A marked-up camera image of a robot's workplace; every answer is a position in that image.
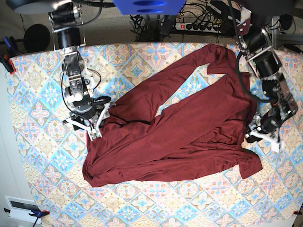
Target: power strip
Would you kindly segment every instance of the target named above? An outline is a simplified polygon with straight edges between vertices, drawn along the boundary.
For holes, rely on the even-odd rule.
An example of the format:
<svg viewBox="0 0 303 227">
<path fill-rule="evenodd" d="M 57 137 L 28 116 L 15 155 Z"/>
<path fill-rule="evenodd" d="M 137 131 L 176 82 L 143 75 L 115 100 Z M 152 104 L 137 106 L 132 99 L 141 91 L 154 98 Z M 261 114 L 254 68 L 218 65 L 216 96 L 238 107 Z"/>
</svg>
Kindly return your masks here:
<svg viewBox="0 0 303 227">
<path fill-rule="evenodd" d="M 192 24 L 192 23 L 180 23 L 177 22 L 175 25 L 176 30 L 179 31 L 194 31 L 194 32 L 211 32 L 211 33 L 221 33 L 219 31 L 219 26 L 214 25 L 212 26 L 211 24 L 206 25 L 206 23 L 202 24 Z"/>
</svg>

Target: black wire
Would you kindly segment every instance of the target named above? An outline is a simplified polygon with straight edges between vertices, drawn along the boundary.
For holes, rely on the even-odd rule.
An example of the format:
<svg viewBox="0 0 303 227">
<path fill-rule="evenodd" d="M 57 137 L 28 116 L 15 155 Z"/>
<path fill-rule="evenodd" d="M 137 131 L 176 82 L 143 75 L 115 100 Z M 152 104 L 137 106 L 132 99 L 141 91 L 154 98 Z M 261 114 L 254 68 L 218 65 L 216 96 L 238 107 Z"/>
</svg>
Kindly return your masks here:
<svg viewBox="0 0 303 227">
<path fill-rule="evenodd" d="M 293 18 L 293 22 L 294 22 L 294 32 L 293 32 L 293 34 L 294 34 L 295 31 L 297 30 L 297 25 L 295 24 L 294 17 L 292 17 L 292 18 Z"/>
<path fill-rule="evenodd" d="M 185 6 L 197 6 L 197 7 L 200 7 L 201 9 L 203 9 L 203 10 L 206 10 L 205 5 L 199 4 L 199 3 L 186 3 L 186 4 L 184 4 L 184 5 L 185 5 Z"/>
<path fill-rule="evenodd" d="M 191 13 L 192 15 L 194 15 L 195 16 L 195 18 L 197 19 L 197 18 L 199 18 L 196 14 L 194 14 L 193 12 L 191 12 L 191 11 L 184 11 L 184 12 L 181 12 L 183 15 L 184 15 L 184 13 Z"/>
<path fill-rule="evenodd" d="M 130 19 L 132 20 L 134 27 L 134 30 L 131 30 L 131 32 L 136 34 L 135 42 L 139 42 L 144 32 L 144 29 L 146 28 L 145 25 L 142 27 L 142 22 L 144 21 L 144 19 L 142 15 L 130 15 Z"/>
<path fill-rule="evenodd" d="M 110 100 L 112 100 L 112 98 L 109 96 L 101 96 L 98 99 L 95 99 L 95 101 L 92 103 L 92 105 L 94 105 L 94 106 L 104 105 L 106 103 L 109 103 Z"/>
<path fill-rule="evenodd" d="M 37 223 L 38 219 L 39 219 L 39 218 L 37 218 L 37 219 L 36 219 L 35 223 L 33 224 L 33 227 L 35 227 L 35 225 L 36 225 L 36 223 Z"/>
<path fill-rule="evenodd" d="M 280 21 L 280 19 L 277 20 L 276 23 L 275 23 L 274 25 L 269 25 L 269 24 L 270 24 L 270 23 L 269 23 L 269 24 L 267 24 L 267 26 L 268 26 L 268 27 L 274 27 L 274 26 L 276 26 L 276 24 L 277 24 L 279 21 Z"/>
<path fill-rule="evenodd" d="M 22 17 L 22 15 L 20 14 L 20 17 L 21 17 L 21 20 L 22 20 L 22 26 L 23 26 L 23 30 L 26 32 L 27 30 L 25 29 L 25 27 L 24 27 L 24 21 L 23 21 L 23 17 Z"/>
<path fill-rule="evenodd" d="M 272 31 L 272 30 L 276 30 L 276 29 L 279 29 L 280 27 L 275 27 L 275 28 L 272 28 L 272 29 L 268 29 L 268 31 Z"/>
<path fill-rule="evenodd" d="M 96 73 L 96 74 L 99 76 L 99 78 L 100 78 L 100 80 L 99 80 L 99 82 L 97 83 L 97 85 L 93 88 L 93 90 L 95 90 L 95 89 L 99 86 L 99 84 L 101 83 L 102 77 L 101 77 L 100 73 L 98 73 L 96 70 L 92 70 L 92 69 L 88 69 L 88 70 L 93 71 L 93 72 Z"/>
<path fill-rule="evenodd" d="M 209 14 L 210 14 L 210 18 L 208 19 L 208 21 L 204 21 L 205 17 L 206 17 L 207 15 L 209 15 Z M 211 19 L 212 19 L 212 13 L 211 13 L 211 12 L 207 12 L 207 13 L 204 15 L 203 19 L 201 20 L 201 22 L 198 24 L 198 26 L 200 26 L 203 22 L 206 22 L 206 23 L 205 23 L 205 26 L 207 26 L 207 25 L 209 24 L 209 22 L 211 21 Z"/>
<path fill-rule="evenodd" d="M 241 78 L 241 74 L 240 74 L 240 70 L 239 70 L 239 61 L 240 58 L 243 56 L 243 52 L 239 52 L 237 58 L 236 58 L 236 74 L 239 80 L 239 83 L 242 87 L 242 90 L 244 91 L 245 94 L 247 94 L 251 99 L 255 100 L 256 102 L 260 102 L 260 103 L 275 103 L 277 100 L 274 98 L 270 98 L 270 99 L 261 99 L 258 96 L 252 94 L 250 91 L 248 91 L 243 83 L 243 80 Z"/>
<path fill-rule="evenodd" d="M 278 128 L 278 143 L 280 142 L 280 128 L 281 127 Z"/>
<path fill-rule="evenodd" d="M 201 22 L 203 22 L 203 20 L 205 19 L 205 17 L 206 17 L 207 14 L 208 14 L 208 13 L 205 14 L 205 12 L 203 12 L 203 14 L 201 14 L 200 16 L 198 16 L 198 18 L 197 18 L 193 23 L 191 23 L 191 24 L 192 24 L 192 25 L 195 24 L 201 16 L 204 16 L 203 19 L 200 20 Z"/>
<path fill-rule="evenodd" d="M 68 105 L 66 104 L 65 99 L 64 99 L 64 94 L 63 94 L 63 77 L 64 77 L 64 73 L 62 72 L 62 77 L 61 77 L 61 94 L 62 94 L 62 99 L 63 99 L 63 102 L 64 102 L 66 108 L 67 108 L 70 112 L 72 112 L 74 115 L 76 115 L 76 116 L 82 118 L 83 120 L 88 121 L 88 122 L 89 122 L 89 125 L 92 127 L 91 122 L 90 122 L 87 118 L 83 117 L 83 116 L 80 115 L 80 114 L 77 114 L 76 112 L 74 112 L 73 110 L 71 110 L 71 109 L 68 107 Z"/>
</svg>

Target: blue object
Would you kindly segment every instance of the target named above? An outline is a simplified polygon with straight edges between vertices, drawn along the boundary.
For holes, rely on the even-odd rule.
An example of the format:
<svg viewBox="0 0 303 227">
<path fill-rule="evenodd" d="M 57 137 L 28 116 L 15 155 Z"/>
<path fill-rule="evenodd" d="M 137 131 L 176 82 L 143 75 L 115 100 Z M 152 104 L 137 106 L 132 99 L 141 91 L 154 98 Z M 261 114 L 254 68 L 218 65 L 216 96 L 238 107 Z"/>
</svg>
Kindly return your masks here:
<svg viewBox="0 0 303 227">
<path fill-rule="evenodd" d="M 36 211 L 36 210 L 30 210 L 30 211 L 33 212 L 37 218 L 41 218 L 43 215 L 43 211 Z"/>
<path fill-rule="evenodd" d="M 14 53 L 14 55 L 19 54 L 20 52 L 15 48 L 14 44 L 11 43 L 11 40 L 8 37 L 4 37 L 3 41 L 6 46 Z"/>
<path fill-rule="evenodd" d="M 177 15 L 186 0 L 113 0 L 123 15 Z"/>
</svg>

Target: red clamp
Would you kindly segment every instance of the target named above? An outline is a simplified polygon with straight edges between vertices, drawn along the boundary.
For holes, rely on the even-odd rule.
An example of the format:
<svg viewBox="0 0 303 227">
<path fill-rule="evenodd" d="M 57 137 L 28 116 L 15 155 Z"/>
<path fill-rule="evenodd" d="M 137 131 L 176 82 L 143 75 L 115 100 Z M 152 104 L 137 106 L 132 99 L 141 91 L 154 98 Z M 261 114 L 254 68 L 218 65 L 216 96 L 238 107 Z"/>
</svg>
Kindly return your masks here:
<svg viewBox="0 0 303 227">
<path fill-rule="evenodd" d="M 12 62 L 11 59 L 9 59 L 9 57 L 6 54 L 0 56 L 0 62 L 4 65 L 4 67 L 10 74 L 13 74 L 16 72 L 14 63 Z"/>
<path fill-rule="evenodd" d="M 295 215 L 302 215 L 302 212 L 299 211 L 299 210 L 296 210 L 296 211 L 293 212 L 293 215 L 294 215 L 294 214 L 295 214 Z"/>
</svg>

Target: table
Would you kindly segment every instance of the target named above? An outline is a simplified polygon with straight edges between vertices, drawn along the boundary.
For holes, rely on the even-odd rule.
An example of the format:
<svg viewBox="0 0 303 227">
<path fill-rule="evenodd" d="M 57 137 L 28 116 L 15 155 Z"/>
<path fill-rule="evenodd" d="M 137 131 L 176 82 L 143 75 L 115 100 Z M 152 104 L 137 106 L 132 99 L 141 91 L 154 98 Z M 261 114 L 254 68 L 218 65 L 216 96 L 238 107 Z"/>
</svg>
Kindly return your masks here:
<svg viewBox="0 0 303 227">
<path fill-rule="evenodd" d="M 89 68 L 102 76 L 98 93 L 114 100 L 176 60 L 203 47 L 197 43 L 113 44 L 80 48 Z M 238 52 L 237 47 L 227 48 Z M 281 128 L 285 150 L 261 141 L 243 143 L 256 152 L 263 170 L 242 180 L 239 167 L 178 182 L 130 181 L 91 188 L 83 179 L 86 134 L 63 125 L 68 111 L 61 98 L 60 52 L 13 58 L 17 72 L 6 73 L 11 117 L 27 182 L 37 205 L 49 210 L 44 226 L 208 226 L 240 227 L 287 219 L 303 203 L 303 57 L 277 51 L 291 75 L 287 83 L 299 111 Z M 223 74 L 198 67 L 165 107 L 213 84 Z M 246 62 L 240 68 L 249 70 Z M 251 78 L 251 91 L 263 96 Z M 268 109 L 260 105 L 261 113 Z"/>
</svg>

